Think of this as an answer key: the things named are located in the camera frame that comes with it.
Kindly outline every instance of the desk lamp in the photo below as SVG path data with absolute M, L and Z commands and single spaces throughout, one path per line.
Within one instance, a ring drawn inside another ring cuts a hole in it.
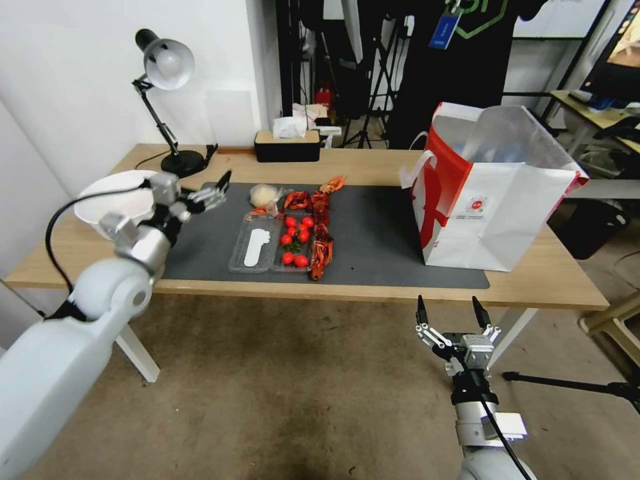
M 176 90 L 188 82 L 195 68 L 191 50 L 176 40 L 160 39 L 148 29 L 139 30 L 135 34 L 135 42 L 144 53 L 145 74 L 134 80 L 133 86 L 155 120 L 160 134 L 171 148 L 171 154 L 162 160 L 162 170 L 174 173 L 180 178 L 204 170 L 208 162 L 196 151 L 178 150 L 178 141 L 173 132 L 158 118 L 147 98 L 147 90 L 153 87 L 160 90 Z

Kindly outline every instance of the black trash bin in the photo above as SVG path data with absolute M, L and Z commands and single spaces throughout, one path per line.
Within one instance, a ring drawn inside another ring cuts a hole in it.
M 552 228 L 573 258 L 585 260 L 626 228 L 630 218 L 619 208 L 600 200 L 580 199 L 576 203 L 570 218 Z

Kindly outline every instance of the monitor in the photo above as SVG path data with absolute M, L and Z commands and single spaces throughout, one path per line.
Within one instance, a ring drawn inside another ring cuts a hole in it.
M 581 87 L 602 97 L 640 101 L 640 1 L 634 1 Z

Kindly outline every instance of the tissue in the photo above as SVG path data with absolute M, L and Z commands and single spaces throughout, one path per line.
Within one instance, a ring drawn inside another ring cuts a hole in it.
M 282 117 L 273 120 L 273 138 L 304 138 L 307 119 L 302 117 Z

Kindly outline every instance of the black t-shirt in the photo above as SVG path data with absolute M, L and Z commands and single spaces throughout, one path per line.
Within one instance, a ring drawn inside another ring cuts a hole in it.
M 533 18 L 546 0 L 462 0 L 462 15 L 446 50 L 429 46 L 451 5 L 428 0 L 413 8 L 399 97 L 389 119 L 390 148 L 408 148 L 442 101 L 488 107 L 501 102 L 513 28 L 518 17 Z

